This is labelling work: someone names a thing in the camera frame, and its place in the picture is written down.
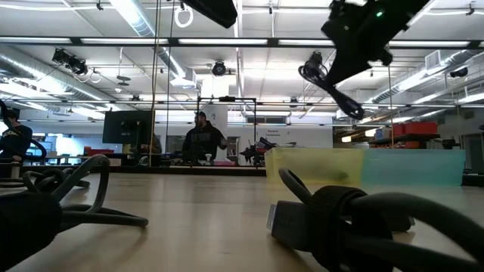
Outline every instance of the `ceiling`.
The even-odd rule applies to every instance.
[[[272,20],[274,20],[274,37],[287,38],[324,38],[321,26],[327,19],[329,0],[274,0],[273,6],[281,11],[274,13],[274,18],[268,12],[269,1],[242,1],[244,11],[239,11],[241,31],[239,37],[272,37]],[[16,5],[31,8],[65,8],[95,7],[97,0],[12,0],[2,1],[3,5]],[[437,16],[441,13],[466,11],[470,1],[440,0],[429,14],[423,15],[407,32],[397,36],[398,39],[483,39],[482,22],[484,16],[465,14]],[[473,6],[480,11],[484,9],[484,0],[473,1]],[[155,22],[155,0],[143,1],[148,19]],[[162,1],[163,7],[173,5],[173,2]],[[135,32],[110,7],[109,2],[102,2],[103,11],[89,9],[81,11],[25,11],[0,8],[0,36],[135,36]],[[319,14],[303,14],[297,11],[312,11]],[[187,20],[187,13],[181,13],[180,21]],[[194,11],[194,20],[190,26],[178,27],[172,22],[172,9],[161,10],[161,36],[163,37],[234,37],[234,28],[224,29],[201,14]],[[56,67],[51,61],[54,47],[18,45],[15,48]],[[65,47],[70,53],[86,59],[90,67],[103,76],[99,83],[87,81],[86,84],[106,92],[117,99],[128,99],[133,94],[149,97],[152,93],[153,51],[149,48],[124,48],[120,69],[122,76],[132,78],[130,86],[124,87],[118,93],[114,89],[119,80],[119,48],[87,48]],[[318,101],[327,96],[325,92],[309,86],[299,76],[297,67],[304,64],[314,51],[311,48],[241,48],[244,60],[244,94],[246,97],[256,97],[260,100],[289,100],[298,97],[299,100]],[[318,50],[324,59],[328,59],[332,49]],[[389,84],[398,76],[414,69],[424,62],[425,56],[431,50],[394,50],[394,61],[390,68],[375,63],[373,72],[365,71],[346,80],[339,89],[349,94],[359,102],[364,102],[375,95],[375,90]],[[209,76],[207,64],[215,60],[223,60],[234,73],[237,71],[237,52],[235,48],[172,48],[172,56],[182,65],[193,68],[202,79]],[[159,73],[157,69],[158,99],[169,91],[172,99],[194,99],[196,91],[184,90],[169,86],[168,74]],[[235,76],[231,79],[230,95],[237,95]],[[409,91],[412,97],[424,96],[418,91]]]

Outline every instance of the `metal duct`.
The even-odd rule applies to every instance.
[[[71,75],[8,46],[0,46],[0,71],[2,70],[8,70],[11,77],[30,79],[35,82],[35,86],[54,93],[70,91],[74,96],[89,97],[92,100],[116,100],[96,88],[81,83]],[[133,110],[129,105],[123,106],[127,106],[124,110]]]
[[[138,36],[155,36],[155,28],[148,20],[144,7],[138,0],[110,0],[110,2]],[[169,67],[171,76],[182,79],[186,76],[185,70],[176,62],[166,48],[158,48],[157,55],[165,66]]]
[[[475,57],[477,54],[482,53],[481,50],[463,50],[459,51],[446,59],[444,59],[439,67],[432,68],[431,70],[427,70],[427,66],[425,63],[421,64],[414,70],[407,72],[406,74],[398,77],[395,80],[392,80],[392,87],[391,89],[388,86],[384,86],[382,88],[379,88],[376,90],[378,93],[377,96],[371,98],[370,100],[367,101],[367,103],[379,103],[387,98],[390,97],[390,95],[396,95],[399,94],[409,88],[413,88],[426,80],[428,80],[430,77],[438,74],[438,73],[445,73],[448,71],[452,71],[456,68],[458,68],[460,65],[466,63],[468,60],[470,60],[472,57]],[[407,83],[414,81],[414,85],[412,86],[404,86]]]

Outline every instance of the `shelf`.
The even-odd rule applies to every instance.
[[[393,138],[394,142],[399,142],[399,141],[430,141],[432,139],[437,139],[440,138],[439,134],[404,134],[404,135],[399,135],[397,137]],[[392,139],[386,138],[386,139],[380,139],[380,140],[374,140],[374,141],[369,141],[369,144],[389,144],[392,142]]]

